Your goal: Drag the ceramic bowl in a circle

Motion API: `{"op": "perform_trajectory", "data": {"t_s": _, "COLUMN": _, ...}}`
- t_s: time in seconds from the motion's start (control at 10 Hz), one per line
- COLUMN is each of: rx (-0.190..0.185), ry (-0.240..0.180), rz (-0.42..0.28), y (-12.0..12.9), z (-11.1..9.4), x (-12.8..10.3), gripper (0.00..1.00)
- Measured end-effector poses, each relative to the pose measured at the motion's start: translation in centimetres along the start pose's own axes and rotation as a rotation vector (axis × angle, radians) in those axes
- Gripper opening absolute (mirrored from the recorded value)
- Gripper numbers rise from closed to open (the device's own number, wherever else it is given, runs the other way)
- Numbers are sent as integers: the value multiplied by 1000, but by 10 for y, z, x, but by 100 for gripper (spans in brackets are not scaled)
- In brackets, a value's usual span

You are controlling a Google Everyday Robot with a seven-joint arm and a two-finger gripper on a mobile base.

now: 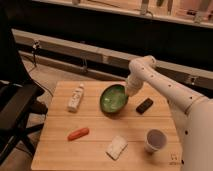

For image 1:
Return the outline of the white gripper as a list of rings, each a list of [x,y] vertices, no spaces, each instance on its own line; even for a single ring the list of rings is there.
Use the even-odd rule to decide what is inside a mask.
[[[128,76],[125,84],[125,93],[129,97],[132,97],[139,92],[142,86],[143,82],[141,80],[138,80],[136,77]]]

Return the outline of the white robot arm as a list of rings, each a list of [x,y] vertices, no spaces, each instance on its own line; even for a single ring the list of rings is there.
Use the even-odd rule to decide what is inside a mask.
[[[213,171],[213,99],[160,74],[155,67],[151,55],[131,60],[126,94],[134,96],[147,82],[172,101],[187,116],[181,171]]]

